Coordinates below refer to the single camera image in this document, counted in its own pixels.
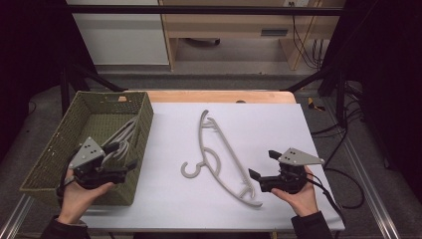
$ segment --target human hand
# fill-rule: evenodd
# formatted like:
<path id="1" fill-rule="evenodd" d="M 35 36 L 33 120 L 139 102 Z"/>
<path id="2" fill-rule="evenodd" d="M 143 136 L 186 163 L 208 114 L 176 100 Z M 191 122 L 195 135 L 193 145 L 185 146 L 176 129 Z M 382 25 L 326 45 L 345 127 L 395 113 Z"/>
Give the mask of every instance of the human hand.
<path id="1" fill-rule="evenodd" d="M 70 177 L 73 174 L 74 172 L 68 169 L 66 177 Z M 79 186 L 75 181 L 70 183 L 65 188 L 62 211 L 57 220 L 63 224 L 77 224 L 94 200 L 108 192 L 113 186 L 114 183 L 108 182 L 98 188 L 87 190 Z"/>
<path id="2" fill-rule="evenodd" d="M 307 166 L 305 166 L 305 171 L 312 174 Z M 313 177 L 308 174 L 308 179 L 313 179 Z M 296 214 L 301 217 L 309 216 L 318 212 L 316 193 L 314 186 L 310 182 L 307 182 L 304 188 L 296 194 L 290 194 L 278 188 L 273 188 L 271 192 L 289 203 Z"/>

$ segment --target floor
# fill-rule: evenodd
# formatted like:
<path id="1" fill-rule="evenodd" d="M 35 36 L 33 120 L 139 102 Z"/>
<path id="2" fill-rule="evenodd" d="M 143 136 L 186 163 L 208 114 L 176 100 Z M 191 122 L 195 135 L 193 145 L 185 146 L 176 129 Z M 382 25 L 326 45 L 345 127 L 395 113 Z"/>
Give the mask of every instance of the floor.
<path id="1" fill-rule="evenodd" d="M 277 40 L 234 39 L 222 39 L 218 46 L 206 42 L 181 41 L 173 72 L 162 67 L 144 66 L 127 67 L 123 70 L 102 67 L 100 70 L 109 81 L 130 89 L 208 90 L 279 90 L 297 83 L 314 71 L 315 69 L 305 64 L 301 64 L 297 71 L 290 71 Z M 95 91 L 105 90 L 95 82 L 89 84 Z M 333 99 L 319 98 L 315 91 L 317 85 L 318 82 L 296 92 L 297 102 L 303 107 L 310 131 L 334 124 L 330 110 L 333 109 Z M 316 108 L 309 107 L 310 98 L 314 100 Z M 358 104 L 351 97 L 346 97 L 346 102 L 351 103 L 349 113 L 358 110 Z M 59 89 L 55 87 L 34 96 L 30 109 L 31 113 L 21 133 L 1 162 L 0 223 L 3 226 L 22 196 L 19 186 L 60 122 Z M 401 174 L 384 167 L 382 154 L 364 122 L 364 116 L 354 115 L 349 120 L 347 139 L 334 155 L 330 167 L 359 178 L 352 159 L 357 157 L 376 191 L 375 196 L 367 195 L 367 198 L 379 197 L 381 208 L 385 209 L 386 214 L 373 208 L 372 201 L 366 201 L 355 210 L 343 209 L 347 224 L 339 238 L 422 238 L 422 205 L 413 196 Z M 315 136 L 319 156 L 329 158 L 342 135 L 341 128 L 336 128 Z M 327 171 L 326 175 L 337 202 L 350 206 L 360 200 L 358 188 L 348 178 L 332 171 Z M 57 209 L 35 201 L 22 222 L 18 237 L 37 235 L 55 213 Z M 391 222 L 394 230 L 381 230 L 382 223 L 376 219 L 379 218 L 379 213 L 388 215 L 386 219 L 390 220 L 384 222 Z M 103 232 L 92 233 L 109 238 Z M 116 233 L 116 238 L 129 236 L 118 235 L 120 234 Z M 279 238 L 292 238 L 292 235 L 279 234 Z"/>

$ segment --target woven basket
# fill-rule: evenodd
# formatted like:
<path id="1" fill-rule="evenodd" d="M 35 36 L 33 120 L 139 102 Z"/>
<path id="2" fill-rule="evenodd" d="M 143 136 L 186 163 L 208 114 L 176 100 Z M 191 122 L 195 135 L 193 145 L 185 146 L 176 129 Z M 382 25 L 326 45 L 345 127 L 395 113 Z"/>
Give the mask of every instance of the woven basket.
<path id="1" fill-rule="evenodd" d="M 89 136 L 103 144 L 135 116 L 137 121 L 126 156 L 119 161 L 109 160 L 106 166 L 122 167 L 137 159 L 137 167 L 127 174 L 125 183 L 117 184 L 94 202 L 94 205 L 132 204 L 153 117 L 148 94 L 143 92 L 77 92 L 20 191 L 48 205 L 59 206 L 55 188 L 72 152 Z"/>

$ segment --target wooden cabinet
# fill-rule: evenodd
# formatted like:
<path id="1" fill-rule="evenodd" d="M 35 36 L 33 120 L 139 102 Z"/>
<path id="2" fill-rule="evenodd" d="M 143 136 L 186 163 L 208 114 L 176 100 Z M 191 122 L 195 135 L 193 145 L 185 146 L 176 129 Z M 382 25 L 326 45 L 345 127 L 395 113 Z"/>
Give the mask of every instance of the wooden cabinet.
<path id="1" fill-rule="evenodd" d="M 310 0 L 313 6 L 342 6 L 344 0 Z M 160 5 L 261 6 L 283 7 L 283 0 L 159 0 Z M 338 17 L 295 17 L 295 26 L 303 40 L 310 37 L 329 39 Z M 162 15 L 170 67 L 173 69 L 179 38 L 278 38 L 291 70 L 300 60 L 300 51 L 293 42 L 293 16 L 263 15 Z"/>

